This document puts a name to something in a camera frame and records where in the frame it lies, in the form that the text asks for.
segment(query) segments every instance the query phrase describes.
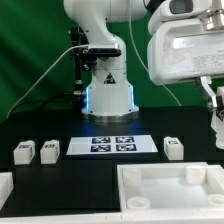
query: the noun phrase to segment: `small white block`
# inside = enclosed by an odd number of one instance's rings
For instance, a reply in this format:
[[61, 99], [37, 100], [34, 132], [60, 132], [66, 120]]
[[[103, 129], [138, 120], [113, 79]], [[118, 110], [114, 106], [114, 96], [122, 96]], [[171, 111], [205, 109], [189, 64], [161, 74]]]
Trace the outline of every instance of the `small white block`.
[[189, 184], [204, 184], [206, 179], [206, 168], [202, 165], [190, 165], [186, 169], [186, 181]]
[[126, 187], [138, 187], [142, 182], [142, 171], [139, 168], [123, 169], [123, 182]]
[[41, 164], [55, 164], [60, 154], [59, 141], [52, 140], [44, 143], [40, 150]]
[[164, 138], [164, 151], [169, 160], [184, 159], [184, 147], [178, 138]]
[[13, 190], [12, 173], [0, 173], [0, 210]]
[[30, 164], [35, 155], [35, 143], [33, 141], [20, 142], [13, 153], [15, 165]]
[[150, 208], [150, 201], [144, 197], [133, 197], [128, 199], [127, 208], [131, 210], [143, 210]]

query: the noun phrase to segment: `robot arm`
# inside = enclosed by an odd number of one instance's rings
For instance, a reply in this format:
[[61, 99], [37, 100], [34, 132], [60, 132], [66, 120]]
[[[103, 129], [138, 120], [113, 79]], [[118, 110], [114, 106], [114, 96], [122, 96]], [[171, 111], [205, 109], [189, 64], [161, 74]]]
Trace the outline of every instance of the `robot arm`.
[[157, 85], [195, 81], [214, 111], [216, 146], [224, 149], [224, 88], [217, 95], [212, 78], [224, 77], [224, 1], [166, 0], [153, 14], [148, 45], [150, 76]]

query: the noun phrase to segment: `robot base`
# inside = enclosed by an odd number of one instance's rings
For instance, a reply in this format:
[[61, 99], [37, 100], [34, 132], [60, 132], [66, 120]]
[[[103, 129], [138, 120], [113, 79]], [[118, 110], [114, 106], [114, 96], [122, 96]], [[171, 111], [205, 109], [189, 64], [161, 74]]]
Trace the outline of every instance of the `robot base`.
[[122, 116], [96, 116], [93, 114], [84, 114], [82, 113], [82, 118], [84, 120], [89, 120], [93, 122], [99, 122], [99, 123], [119, 123], [119, 122], [126, 122], [132, 119], [138, 119], [139, 118], [139, 111], [133, 111], [131, 113], [122, 115]]

